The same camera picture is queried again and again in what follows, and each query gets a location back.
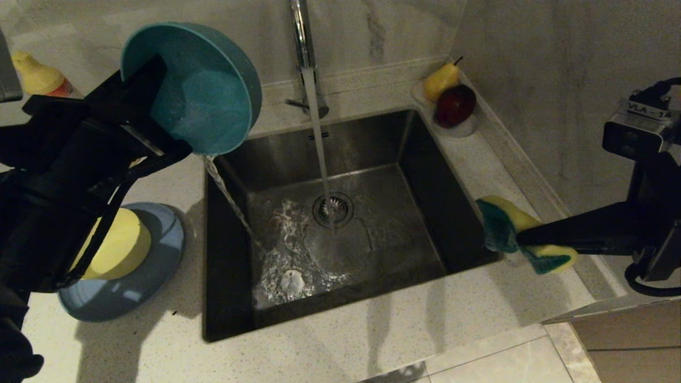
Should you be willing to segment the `teal bowl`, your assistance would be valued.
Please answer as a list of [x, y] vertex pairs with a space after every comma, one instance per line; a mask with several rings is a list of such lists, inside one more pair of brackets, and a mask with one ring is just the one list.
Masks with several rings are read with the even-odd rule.
[[162, 58], [166, 72], [151, 118], [197, 155], [217, 156], [238, 148], [262, 108], [259, 76], [243, 49], [206, 25], [148, 24], [124, 44], [122, 78], [154, 56]]

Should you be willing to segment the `orange dish soap bottle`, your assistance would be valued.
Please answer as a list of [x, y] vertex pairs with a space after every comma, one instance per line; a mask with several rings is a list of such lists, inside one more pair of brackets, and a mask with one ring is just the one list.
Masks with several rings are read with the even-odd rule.
[[76, 94], [73, 85], [61, 71], [40, 63], [32, 54], [15, 51], [12, 61], [27, 94], [65, 98]]

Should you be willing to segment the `yellow green sponge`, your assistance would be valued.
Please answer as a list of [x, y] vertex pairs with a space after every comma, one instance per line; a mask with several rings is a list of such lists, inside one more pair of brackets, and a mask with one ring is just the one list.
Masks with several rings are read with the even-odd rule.
[[475, 201], [483, 216], [485, 245], [491, 251], [503, 254], [521, 253], [536, 274], [564, 271], [577, 260], [572, 247], [553, 244], [520, 245], [518, 235], [543, 225], [507, 199], [485, 196]]

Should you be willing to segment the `yellow plastic bowl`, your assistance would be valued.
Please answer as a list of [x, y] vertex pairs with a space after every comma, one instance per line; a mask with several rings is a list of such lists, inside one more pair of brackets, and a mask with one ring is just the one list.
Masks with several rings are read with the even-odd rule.
[[136, 270], [151, 249], [151, 233], [137, 214], [120, 208], [87, 270], [85, 280], [115, 280]]

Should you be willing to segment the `chrome faucet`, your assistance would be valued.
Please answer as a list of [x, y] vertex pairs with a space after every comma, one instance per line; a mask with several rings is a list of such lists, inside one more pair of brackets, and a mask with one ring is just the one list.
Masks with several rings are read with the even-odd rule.
[[311, 85], [314, 86], [314, 96], [317, 100], [317, 112], [319, 118], [327, 116], [330, 109], [326, 104], [326, 100], [321, 95], [319, 83], [317, 82], [317, 63], [314, 54], [313, 33], [311, 30], [311, 23], [309, 19], [309, 11], [306, 0], [288, 0], [288, 8], [291, 15], [294, 33], [294, 44], [296, 48], [296, 68], [299, 75], [299, 84], [302, 90], [302, 98], [287, 99], [285, 104], [293, 107], [298, 107], [304, 114], [310, 114], [309, 109], [309, 92], [305, 89], [308, 81], [305, 80], [303, 72], [311, 70], [313, 80]]

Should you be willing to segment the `stainless steel sink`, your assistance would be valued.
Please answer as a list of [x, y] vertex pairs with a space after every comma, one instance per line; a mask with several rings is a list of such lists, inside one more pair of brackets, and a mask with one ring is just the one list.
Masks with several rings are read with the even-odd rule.
[[213, 343], [500, 259], [450, 160], [415, 110], [321, 127], [330, 192], [353, 219], [321, 227], [313, 129], [245, 141], [214, 163], [257, 240], [206, 178], [203, 339]]

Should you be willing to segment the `metal sink drain strainer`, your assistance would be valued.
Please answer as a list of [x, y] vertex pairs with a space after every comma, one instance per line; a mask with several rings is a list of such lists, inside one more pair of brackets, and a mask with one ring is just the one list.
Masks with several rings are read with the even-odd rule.
[[313, 218], [321, 227], [340, 229], [354, 216], [354, 204], [350, 197], [340, 192], [330, 192], [329, 198], [319, 196], [313, 205]]

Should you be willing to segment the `thin poured water stream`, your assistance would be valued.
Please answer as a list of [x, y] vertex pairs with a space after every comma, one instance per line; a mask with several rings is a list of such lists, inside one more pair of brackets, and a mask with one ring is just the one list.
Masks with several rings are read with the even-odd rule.
[[202, 162], [204, 163], [204, 167], [206, 168], [207, 173], [211, 176], [211, 178], [214, 180], [214, 182], [217, 185], [220, 192], [224, 195], [225, 199], [228, 201], [229, 206], [231, 206], [232, 211], [235, 213], [236, 217], [239, 219], [242, 226], [245, 228], [245, 230], [248, 233], [253, 244], [258, 249], [262, 249], [262, 244], [257, 240], [256, 236], [254, 235], [254, 232], [251, 229], [251, 226], [249, 226], [249, 223], [246, 220], [245, 214], [243, 213], [243, 211], [240, 209], [240, 207], [237, 205], [237, 203], [232, 198], [232, 195], [228, 190], [226, 182], [224, 181], [223, 177], [219, 174], [219, 170], [214, 163], [215, 157], [214, 156], [206, 156], [206, 155], [200, 155], [199, 157], [201, 158]]

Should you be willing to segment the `blue round plate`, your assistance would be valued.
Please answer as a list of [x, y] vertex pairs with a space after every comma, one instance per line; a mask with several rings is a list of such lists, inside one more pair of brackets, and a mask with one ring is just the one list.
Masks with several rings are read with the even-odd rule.
[[156, 294], [180, 264], [185, 247], [183, 222], [177, 212], [163, 204], [131, 203], [121, 208], [134, 211], [151, 233], [151, 249], [143, 263], [115, 280], [80, 279], [59, 289], [59, 302], [66, 313], [85, 322], [104, 322], [135, 310]]

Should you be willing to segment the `clear tap water stream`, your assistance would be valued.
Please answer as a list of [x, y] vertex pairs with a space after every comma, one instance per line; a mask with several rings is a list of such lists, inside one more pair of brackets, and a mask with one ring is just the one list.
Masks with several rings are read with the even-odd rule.
[[324, 191], [324, 203], [327, 208], [328, 224], [330, 225], [331, 232], [335, 233], [335, 223], [334, 223], [334, 212], [331, 208], [330, 200], [330, 187], [328, 183], [328, 174], [326, 167], [325, 151], [322, 142], [322, 130], [321, 130], [321, 119], [319, 112], [319, 98], [317, 96], [317, 91], [314, 82], [314, 70], [313, 68], [302, 68], [301, 75], [304, 81], [305, 94], [308, 99], [309, 105], [309, 115], [313, 124], [313, 134], [314, 134], [314, 145], [317, 151], [317, 159], [319, 161], [319, 167], [322, 177], [322, 185]]

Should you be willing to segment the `small white fruit dish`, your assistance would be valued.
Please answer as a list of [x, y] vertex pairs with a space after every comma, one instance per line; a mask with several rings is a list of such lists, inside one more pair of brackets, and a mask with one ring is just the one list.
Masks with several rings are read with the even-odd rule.
[[437, 135], [447, 138], [458, 139], [466, 138], [476, 133], [479, 126], [479, 120], [474, 114], [472, 114], [472, 116], [467, 118], [462, 123], [457, 124], [457, 126], [454, 126], [453, 128], [443, 128], [442, 126], [437, 124], [435, 122], [436, 104], [426, 99], [423, 91], [423, 80], [421, 79], [418, 80], [418, 82], [413, 86], [411, 92], [413, 99], [415, 99], [419, 107], [423, 109], [423, 112], [426, 115], [426, 118], [428, 119], [428, 123], [430, 123], [430, 125], [433, 126], [433, 129]]

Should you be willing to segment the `dark red apple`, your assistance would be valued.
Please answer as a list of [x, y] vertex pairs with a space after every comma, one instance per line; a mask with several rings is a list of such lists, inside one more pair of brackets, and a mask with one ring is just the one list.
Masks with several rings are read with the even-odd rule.
[[474, 113], [477, 96], [467, 85], [446, 89], [438, 98], [434, 121], [443, 128], [454, 128]]

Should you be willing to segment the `yellow pear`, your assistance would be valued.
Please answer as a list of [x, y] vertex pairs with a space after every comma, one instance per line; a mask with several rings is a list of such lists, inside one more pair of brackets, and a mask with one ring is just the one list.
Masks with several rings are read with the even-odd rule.
[[445, 65], [431, 73], [424, 81], [422, 90], [426, 100], [436, 103], [440, 95], [446, 89], [454, 87], [460, 82], [460, 68], [458, 63], [463, 58], [460, 57], [456, 61], [447, 62]]

